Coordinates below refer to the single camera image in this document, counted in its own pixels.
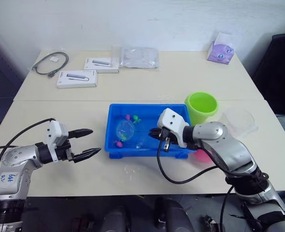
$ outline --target green plastic cup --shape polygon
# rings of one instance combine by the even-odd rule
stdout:
[[[192,126],[203,123],[218,110],[218,102],[216,99],[205,92],[190,94],[186,98],[185,104],[190,115]]]

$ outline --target white wall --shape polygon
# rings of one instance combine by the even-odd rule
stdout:
[[[251,74],[285,32],[285,0],[0,0],[0,48],[23,77],[41,49],[200,51],[219,31]]]

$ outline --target purple tissue box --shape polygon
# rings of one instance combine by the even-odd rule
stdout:
[[[215,45],[213,41],[208,51],[207,60],[223,64],[229,64],[233,56],[233,48],[225,44]]]

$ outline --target product box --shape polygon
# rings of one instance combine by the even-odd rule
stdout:
[[[118,67],[112,67],[111,58],[87,58],[84,70],[96,70],[98,73],[119,73]]]
[[[95,70],[63,71],[57,81],[58,88],[96,87],[98,74]]]

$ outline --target plastic bag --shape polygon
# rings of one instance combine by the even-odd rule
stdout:
[[[158,50],[147,47],[112,47],[112,64],[119,67],[156,69]]]

